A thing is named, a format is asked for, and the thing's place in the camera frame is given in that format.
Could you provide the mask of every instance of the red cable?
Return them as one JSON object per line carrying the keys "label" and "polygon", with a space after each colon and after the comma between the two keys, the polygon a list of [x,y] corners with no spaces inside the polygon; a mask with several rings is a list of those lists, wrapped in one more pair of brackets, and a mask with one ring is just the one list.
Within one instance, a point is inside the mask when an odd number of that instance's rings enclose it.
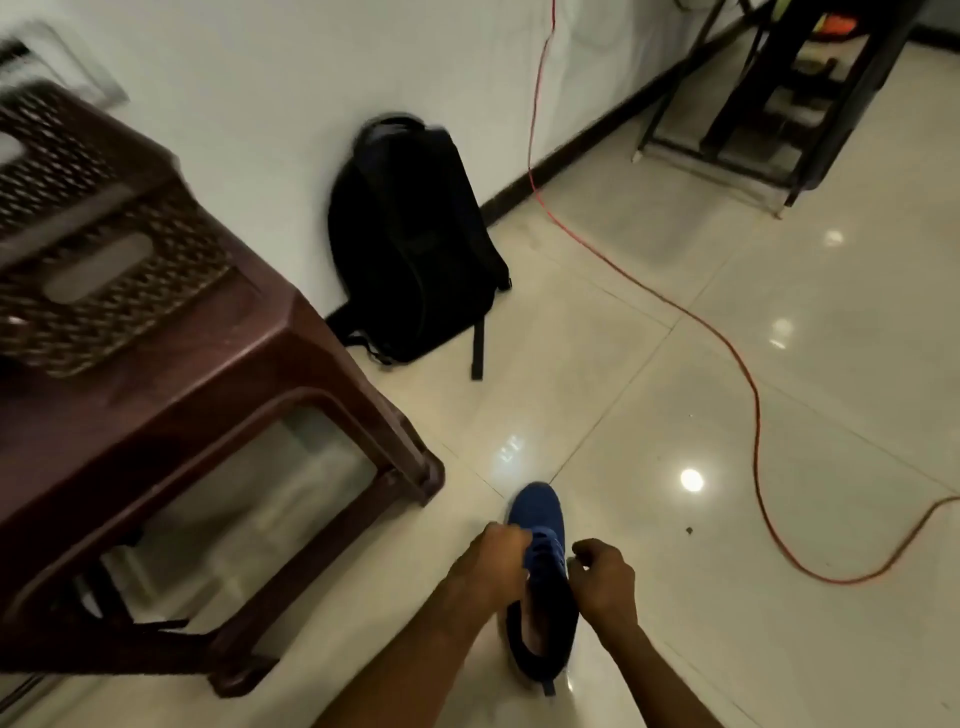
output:
{"label": "red cable", "polygon": [[550,211],[550,208],[546,206],[546,203],[543,201],[543,198],[540,196],[540,191],[537,189],[537,183],[534,181],[533,173],[533,151],[534,151],[534,130],[537,128],[537,107],[540,102],[540,84],[543,80],[543,65],[546,62],[547,51],[550,48],[550,41],[553,40],[553,36],[557,33],[557,0],[551,0],[551,9],[550,9],[550,35],[547,36],[546,41],[543,44],[543,50],[540,52],[540,66],[537,69],[537,85],[534,89],[534,111],[533,117],[530,120],[530,142],[527,145],[527,175],[530,177],[530,186],[533,189],[534,196],[537,198],[537,202],[540,203],[540,206],[543,207],[543,211],[546,212],[547,217],[549,217],[554,224],[564,231],[567,235],[573,238],[575,241],[584,246],[591,253],[596,255],[598,258],[603,260],[607,265],[614,269],[617,273],[623,276],[625,279],[633,283],[634,285],[639,286],[647,293],[656,296],[658,299],[663,301],[669,306],[676,308],[678,311],[683,313],[685,316],[689,316],[691,319],[696,321],[700,326],[705,328],[711,334],[716,336],[720,341],[723,342],[723,345],[727,347],[728,351],[733,355],[733,358],[736,360],[737,366],[740,368],[740,373],[743,375],[743,378],[747,380],[747,383],[750,385],[750,390],[754,395],[754,460],[753,460],[753,471],[754,471],[754,491],[756,493],[756,503],[760,507],[760,514],[763,516],[763,522],[766,523],[767,531],[770,533],[770,537],[774,540],[774,543],[777,544],[777,548],[780,549],[780,553],[786,557],[786,560],[790,562],[797,570],[802,571],[807,576],[810,576],[818,581],[823,581],[828,584],[837,584],[841,586],[851,586],[853,584],[862,584],[865,581],[871,581],[877,577],[883,575],[889,571],[901,558],[903,553],[907,548],[914,542],[917,536],[920,535],[920,532],[923,530],[926,522],[930,520],[930,517],[934,512],[941,506],[947,505],[948,503],[960,500],[960,496],[949,496],[943,497],[934,502],[924,513],[923,517],[917,521],[917,524],[910,529],[910,532],[906,537],[900,542],[900,545],[894,549],[893,554],[888,558],[883,565],[870,573],[863,574],[862,576],[854,576],[846,579],[836,579],[831,576],[823,576],[822,574],[817,573],[816,571],[809,569],[804,566],[800,560],[793,555],[793,552],[783,542],[783,538],[780,537],[780,534],[777,532],[777,529],[773,525],[773,521],[770,519],[770,514],[767,512],[767,505],[763,500],[763,491],[760,488],[760,393],[756,389],[756,382],[754,381],[754,376],[750,373],[750,370],[747,368],[746,362],[744,362],[743,357],[740,355],[740,352],[736,350],[733,344],[730,343],[730,340],[724,336],[720,331],[713,327],[712,324],[708,323],[704,319],[700,318],[697,314],[692,311],[687,310],[679,303],[675,303],[664,296],[662,293],[655,291],[650,286],[645,283],[641,283],[639,280],[627,273],[623,268],[618,266],[608,257],[603,255],[600,251],[590,245],[584,238],[578,235],[576,232],[572,231],[566,225],[564,225],[557,217]]}

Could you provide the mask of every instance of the floor tile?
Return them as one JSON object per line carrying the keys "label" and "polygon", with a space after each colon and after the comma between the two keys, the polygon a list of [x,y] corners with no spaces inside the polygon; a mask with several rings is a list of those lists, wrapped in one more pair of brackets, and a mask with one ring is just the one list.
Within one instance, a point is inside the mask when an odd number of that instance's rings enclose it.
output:
{"label": "floor tile", "polygon": [[[80,678],[79,691],[57,691],[46,699],[48,703],[56,703],[59,696],[69,699],[56,722],[50,722],[56,706],[48,704],[31,714],[45,722],[31,723],[27,716],[19,728],[102,726],[105,716],[110,716],[111,724],[131,728],[309,726],[414,614],[470,540],[487,522],[502,518],[503,499],[436,438],[421,434],[446,465],[444,488],[423,509],[395,506],[287,610],[260,644],[261,651],[282,654],[282,659],[250,695],[220,700],[203,678],[195,676]],[[316,482],[313,490],[320,490]],[[333,515],[305,498],[283,522],[273,524],[272,532],[283,532],[285,523],[292,523],[296,531],[304,521],[302,512],[315,522]],[[276,514],[269,506],[256,510],[254,520],[264,512]],[[274,567],[291,554],[292,548],[275,546],[270,554]],[[232,582],[224,591],[230,586],[246,591],[258,585]],[[240,596],[227,594],[227,601]],[[195,624],[219,621],[224,606],[220,599],[211,600]]]}
{"label": "floor tile", "polygon": [[553,477],[666,328],[525,245],[501,249],[514,288],[487,317],[482,382],[469,376],[471,330],[390,372],[356,355],[387,397],[510,497]]}
{"label": "floor tile", "polygon": [[[558,218],[614,263],[680,305],[692,302],[764,212],[736,190],[658,156],[633,164],[640,124],[621,127],[543,189]],[[673,326],[680,314],[620,277],[528,201],[504,220],[519,239]],[[494,236],[497,244],[500,239]]]}
{"label": "floor tile", "polygon": [[[772,384],[960,488],[960,341],[946,334],[960,306],[960,249],[943,176],[960,145],[940,132],[904,150],[903,117],[886,108],[929,85],[921,72],[939,66],[928,54],[908,48],[827,181],[783,221],[761,219],[693,309]],[[921,124],[954,118],[953,97],[927,92],[912,113]],[[937,156],[956,163],[929,163]]]}
{"label": "floor tile", "polygon": [[[764,492],[813,569],[877,566],[947,492],[778,391],[761,395]],[[935,517],[874,584],[809,579],[758,513],[752,414],[733,364],[671,335],[555,478],[568,538],[619,546],[637,572],[641,622],[758,724],[899,726],[904,677],[924,667],[924,633],[951,608],[941,582],[960,558],[960,520]],[[942,618],[940,628],[957,633]]]}

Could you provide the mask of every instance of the white wall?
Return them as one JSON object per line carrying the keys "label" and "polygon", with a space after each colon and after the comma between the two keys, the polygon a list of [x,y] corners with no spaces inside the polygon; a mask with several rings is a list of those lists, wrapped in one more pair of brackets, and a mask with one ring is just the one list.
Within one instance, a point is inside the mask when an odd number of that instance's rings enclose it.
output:
{"label": "white wall", "polygon": [[[131,97],[117,115],[325,314],[344,300],[325,199],[353,134],[384,110],[443,124],[489,199],[524,169],[549,0],[0,0],[0,23],[31,16],[83,40]],[[702,19],[560,0],[536,157],[675,62]]]}

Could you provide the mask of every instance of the glossy floor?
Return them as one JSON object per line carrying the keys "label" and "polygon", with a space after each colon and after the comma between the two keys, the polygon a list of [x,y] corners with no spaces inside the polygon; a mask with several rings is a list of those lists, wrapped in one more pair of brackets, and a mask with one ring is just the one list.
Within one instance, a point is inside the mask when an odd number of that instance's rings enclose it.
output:
{"label": "glossy floor", "polygon": [[[827,181],[783,221],[661,156],[631,165],[638,124],[546,190],[571,226],[743,352],[773,517],[829,574],[877,565],[960,489],[958,87],[960,57],[908,47]],[[446,463],[446,487],[383,519],[285,615],[264,644],[283,652],[264,683],[220,701],[196,678],[75,679],[23,725],[308,726],[534,479],[560,492],[571,539],[622,548],[643,625],[725,724],[960,724],[960,508],[875,583],[799,574],[757,512],[749,390],[717,342],[533,205],[492,235],[516,287],[488,320],[484,382],[469,380],[468,334],[394,372],[361,359]],[[145,611],[215,624],[369,476],[351,443],[300,413],[111,565]],[[640,720],[586,627],[547,701],[513,682],[491,626],[441,723]]]}

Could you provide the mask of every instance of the stool leg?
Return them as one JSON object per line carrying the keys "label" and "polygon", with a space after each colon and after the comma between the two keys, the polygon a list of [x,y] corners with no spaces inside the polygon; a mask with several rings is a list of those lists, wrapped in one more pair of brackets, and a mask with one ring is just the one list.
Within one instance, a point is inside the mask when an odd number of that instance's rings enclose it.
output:
{"label": "stool leg", "polygon": [[292,335],[281,356],[297,381],[323,392],[314,400],[379,470],[396,468],[415,500],[425,503],[444,484],[443,464],[423,447],[416,431],[397,416],[367,380],[324,320],[298,300]]}

